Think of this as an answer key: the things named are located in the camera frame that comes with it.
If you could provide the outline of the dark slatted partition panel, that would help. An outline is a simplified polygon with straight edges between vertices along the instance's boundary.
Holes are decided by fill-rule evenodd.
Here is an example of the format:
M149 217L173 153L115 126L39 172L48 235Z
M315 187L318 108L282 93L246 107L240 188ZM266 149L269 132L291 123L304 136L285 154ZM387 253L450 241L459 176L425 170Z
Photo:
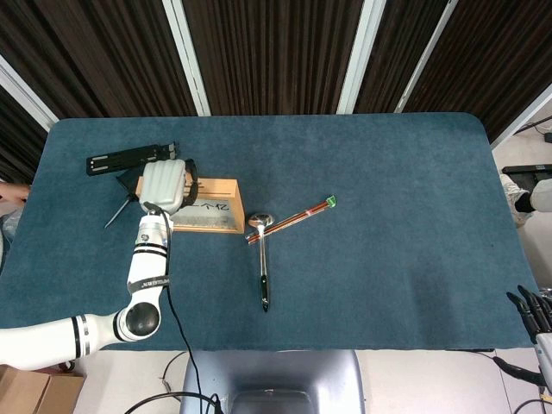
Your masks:
M0 55L59 119L198 113L162 0L0 0Z
M406 103L499 135L552 85L552 0L458 0Z
M386 0L355 114L402 113L459 0Z
M386 0L182 0L213 116L354 112Z
M0 54L0 179L33 182L47 134L58 120Z

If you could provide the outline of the black handled metal pick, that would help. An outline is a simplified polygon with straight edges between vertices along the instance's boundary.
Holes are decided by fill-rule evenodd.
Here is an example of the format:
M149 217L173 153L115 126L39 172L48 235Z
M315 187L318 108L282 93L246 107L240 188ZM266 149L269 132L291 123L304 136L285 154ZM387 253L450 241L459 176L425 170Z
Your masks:
M126 208L126 206L134 201L137 201L139 197L136 195L136 188L138 186L139 178L142 176L144 166L138 166L135 168L128 169L126 172L118 175L116 177L117 182L123 187L126 191L126 198L124 199L122 205L114 213L112 218L104 225L104 228L107 229L121 214L121 212Z

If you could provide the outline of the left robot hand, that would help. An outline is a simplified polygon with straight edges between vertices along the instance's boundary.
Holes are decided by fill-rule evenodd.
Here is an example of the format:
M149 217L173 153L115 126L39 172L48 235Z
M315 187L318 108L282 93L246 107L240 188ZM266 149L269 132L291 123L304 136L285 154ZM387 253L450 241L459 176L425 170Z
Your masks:
M198 197L198 170L193 159L147 163L139 203L146 212L159 208L169 216L194 205Z

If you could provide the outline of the person leg with black sock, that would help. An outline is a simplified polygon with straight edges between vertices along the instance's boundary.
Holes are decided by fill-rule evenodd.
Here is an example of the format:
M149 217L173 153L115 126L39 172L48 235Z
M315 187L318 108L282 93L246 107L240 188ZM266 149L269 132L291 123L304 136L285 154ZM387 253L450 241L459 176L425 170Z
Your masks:
M532 191L520 188L514 207L520 213L552 212L552 179L539 181Z

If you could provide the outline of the bystander person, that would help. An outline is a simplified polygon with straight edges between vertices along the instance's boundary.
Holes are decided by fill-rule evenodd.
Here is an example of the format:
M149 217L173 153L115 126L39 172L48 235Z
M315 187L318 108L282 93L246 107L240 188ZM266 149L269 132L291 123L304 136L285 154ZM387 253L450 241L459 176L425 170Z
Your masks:
M0 273L14 241L29 193L29 185L0 180Z

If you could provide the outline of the red chopsticks in clear sleeve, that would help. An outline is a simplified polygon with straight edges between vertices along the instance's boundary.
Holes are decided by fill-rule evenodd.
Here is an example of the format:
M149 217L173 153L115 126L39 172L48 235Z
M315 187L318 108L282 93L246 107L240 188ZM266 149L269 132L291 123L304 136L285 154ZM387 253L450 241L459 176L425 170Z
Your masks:
M251 216L251 219L264 219L265 223L260 223L262 227L262 231L257 231L256 233L251 233L245 236L245 240L247 241L248 245L252 245L256 242L259 242L262 237L268 237L269 235L279 232L282 229L286 229L291 227L294 224L297 224L311 216L315 216L316 214L323 212L328 209L332 209L336 206L336 197L334 195L331 195L330 197L323 200L321 203L316 204L309 209L300 211L297 214L294 214L292 216L287 217L284 220L281 220L280 222L273 223L273 218L269 214L255 214Z

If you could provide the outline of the black flat monitor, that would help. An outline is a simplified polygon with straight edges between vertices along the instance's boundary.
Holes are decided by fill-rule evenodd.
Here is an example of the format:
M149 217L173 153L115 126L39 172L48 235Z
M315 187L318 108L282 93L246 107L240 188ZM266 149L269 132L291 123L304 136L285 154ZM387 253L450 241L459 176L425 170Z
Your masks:
M552 164L505 166L501 172L519 187L532 191L540 181L552 179Z

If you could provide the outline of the black folding stand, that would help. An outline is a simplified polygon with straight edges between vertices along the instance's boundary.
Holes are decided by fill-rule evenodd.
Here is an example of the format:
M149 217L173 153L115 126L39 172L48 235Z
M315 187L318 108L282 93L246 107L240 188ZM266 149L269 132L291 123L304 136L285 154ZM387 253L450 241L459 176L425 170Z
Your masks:
M174 141L166 145L154 144L95 155L86 159L86 173L88 176L97 176L105 173L119 172L143 166L148 162L173 160L178 153L179 144Z

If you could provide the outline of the white sneaker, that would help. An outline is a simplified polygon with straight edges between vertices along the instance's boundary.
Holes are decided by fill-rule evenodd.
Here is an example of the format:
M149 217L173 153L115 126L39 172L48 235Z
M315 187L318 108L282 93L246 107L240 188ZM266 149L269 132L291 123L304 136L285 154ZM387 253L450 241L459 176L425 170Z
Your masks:
M519 187L508 175L501 174L500 181L505 192L512 219L522 227L531 217L534 209L530 204L530 193Z

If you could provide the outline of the blue felt table cloth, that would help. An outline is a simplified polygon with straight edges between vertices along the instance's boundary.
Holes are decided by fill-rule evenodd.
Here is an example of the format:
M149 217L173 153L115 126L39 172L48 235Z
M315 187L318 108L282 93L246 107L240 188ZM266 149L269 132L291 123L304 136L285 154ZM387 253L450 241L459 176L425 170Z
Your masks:
M172 239L171 291L141 350L460 349L530 345L515 305L536 289L481 122L467 113L65 119L47 137L0 273L0 328L129 301L142 210L86 159L177 142L202 178L236 179L267 239L271 304L241 235Z

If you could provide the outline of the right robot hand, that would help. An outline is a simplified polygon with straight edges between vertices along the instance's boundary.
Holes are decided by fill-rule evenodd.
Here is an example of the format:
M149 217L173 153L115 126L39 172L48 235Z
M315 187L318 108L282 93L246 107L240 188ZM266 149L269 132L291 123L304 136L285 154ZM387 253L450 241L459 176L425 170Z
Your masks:
M506 296L516 306L525 330L536 353L538 372L514 366L498 356L494 363L506 374L517 380L544 387L552 394L552 299L518 285L520 293L507 292Z

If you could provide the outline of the wooden framed coin box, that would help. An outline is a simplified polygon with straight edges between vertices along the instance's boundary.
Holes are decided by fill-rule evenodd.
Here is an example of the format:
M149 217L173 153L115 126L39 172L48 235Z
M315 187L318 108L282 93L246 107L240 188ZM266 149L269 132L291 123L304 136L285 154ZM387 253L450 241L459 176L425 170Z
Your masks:
M179 232L243 235L245 213L236 179L200 179L198 198L171 216Z

